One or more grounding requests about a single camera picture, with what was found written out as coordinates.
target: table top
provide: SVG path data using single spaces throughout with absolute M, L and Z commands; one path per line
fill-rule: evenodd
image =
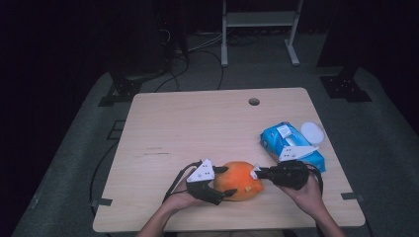
M 260 104 L 252 106 L 250 99 Z M 210 158 L 215 166 L 247 161 L 261 167 L 275 161 L 259 144 L 264 129 L 289 121 L 321 125 L 303 88 L 138 94 L 132 101 L 121 141 L 93 228 L 97 232 L 137 231 L 154 213 L 179 171 Z M 319 152 L 327 171 L 324 202 L 340 226 L 361 226 L 365 218 L 325 132 Z M 245 230 L 313 227 L 314 221 L 264 180 L 265 190 L 246 201 L 202 203 L 176 213 L 166 231 Z

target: hole in table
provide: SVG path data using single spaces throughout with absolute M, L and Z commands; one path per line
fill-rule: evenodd
M 250 98 L 249 104 L 251 106 L 259 106 L 259 104 L 261 104 L 261 102 L 257 98 Z

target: blue package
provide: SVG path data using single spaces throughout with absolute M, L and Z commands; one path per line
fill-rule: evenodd
M 287 121 L 265 129 L 261 134 L 260 143 L 278 163 L 281 162 L 280 155 L 284 148 L 290 146 L 311 146 L 310 142 Z M 315 166 L 322 173 L 326 171 L 324 157 L 317 150 L 297 160 Z

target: dark background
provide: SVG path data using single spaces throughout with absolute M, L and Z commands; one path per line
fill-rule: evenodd
M 109 55 L 121 51 L 154 70 L 164 60 L 159 29 L 220 31 L 220 0 L 168 2 L 0 2 L 2 235 L 13 232 L 86 95 L 108 71 Z M 293 7 L 228 1 L 231 11 Z M 417 1 L 306 0 L 298 31 L 330 30 L 318 65 L 350 59 L 367 68 L 418 131 L 418 10 Z

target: metal shelf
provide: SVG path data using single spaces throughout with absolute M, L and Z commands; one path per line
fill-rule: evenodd
M 227 13 L 227 27 L 292 26 L 295 11 Z

